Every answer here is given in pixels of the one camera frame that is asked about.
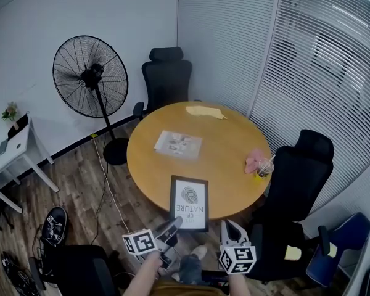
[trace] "standing fan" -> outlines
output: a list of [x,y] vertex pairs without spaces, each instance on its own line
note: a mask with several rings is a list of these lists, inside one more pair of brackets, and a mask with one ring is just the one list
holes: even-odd
[[108,116],[128,94],[128,74],[119,55],[99,38],[76,36],[59,47],[53,66],[54,83],[64,102],[87,117],[104,117],[112,140],[104,148],[111,165],[126,163],[127,138],[115,138]]

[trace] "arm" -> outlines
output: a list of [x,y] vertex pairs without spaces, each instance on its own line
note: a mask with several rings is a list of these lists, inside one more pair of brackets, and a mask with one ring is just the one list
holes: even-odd
[[156,273],[162,264],[160,252],[154,251],[148,254],[123,296],[148,296],[155,282]]
[[251,296],[243,274],[230,274],[229,286],[231,296]]

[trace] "framed poster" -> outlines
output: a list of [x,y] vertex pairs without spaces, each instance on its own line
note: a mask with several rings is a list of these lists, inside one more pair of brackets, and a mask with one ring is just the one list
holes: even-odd
[[170,218],[178,216],[179,231],[208,231],[208,181],[171,176]]

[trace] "jeans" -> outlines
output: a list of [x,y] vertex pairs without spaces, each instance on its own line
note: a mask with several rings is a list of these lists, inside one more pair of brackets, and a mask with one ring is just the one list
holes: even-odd
[[184,284],[205,285],[202,280],[202,262],[194,255],[186,255],[179,263],[179,281]]

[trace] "person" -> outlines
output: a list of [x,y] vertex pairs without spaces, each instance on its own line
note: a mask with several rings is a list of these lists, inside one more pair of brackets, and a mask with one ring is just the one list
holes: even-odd
[[[148,254],[136,276],[126,289],[124,296],[224,296],[219,289],[203,286],[201,260],[207,254],[207,247],[198,246],[190,255],[186,255],[179,263],[179,271],[172,275],[174,280],[160,278],[156,274],[163,262],[160,252]],[[243,274],[229,274],[231,296],[250,296]]]

